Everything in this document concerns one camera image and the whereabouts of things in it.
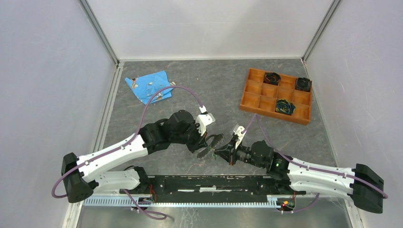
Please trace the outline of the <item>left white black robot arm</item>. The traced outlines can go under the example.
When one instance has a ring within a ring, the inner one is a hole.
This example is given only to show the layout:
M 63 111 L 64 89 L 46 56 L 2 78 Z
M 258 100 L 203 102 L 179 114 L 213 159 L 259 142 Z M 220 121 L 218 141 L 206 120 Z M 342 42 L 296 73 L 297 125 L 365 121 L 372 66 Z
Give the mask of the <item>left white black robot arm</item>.
M 149 180 L 142 169 L 111 169 L 165 150 L 171 144 L 186 145 L 190 152 L 207 147 L 207 126 L 213 122 L 215 118 L 210 113 L 194 118 L 191 113 L 180 110 L 167 119 L 146 124 L 137 134 L 100 151 L 82 156 L 72 152 L 65 155 L 61 175 L 68 202 L 81 202 L 95 192 L 126 189 L 145 193 L 149 189 Z

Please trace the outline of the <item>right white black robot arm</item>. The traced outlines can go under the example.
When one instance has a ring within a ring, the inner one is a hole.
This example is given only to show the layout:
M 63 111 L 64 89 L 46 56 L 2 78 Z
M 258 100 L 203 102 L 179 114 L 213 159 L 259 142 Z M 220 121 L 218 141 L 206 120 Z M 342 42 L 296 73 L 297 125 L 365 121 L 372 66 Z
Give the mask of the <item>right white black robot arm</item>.
M 356 164 L 354 168 L 330 167 L 282 156 L 264 140 L 251 147 L 243 146 L 233 135 L 226 145 L 216 149 L 214 155 L 229 165 L 247 163 L 266 170 L 274 179 L 274 186 L 281 194 L 292 192 L 319 193 L 346 200 L 364 211 L 383 212 L 384 180 L 369 166 Z

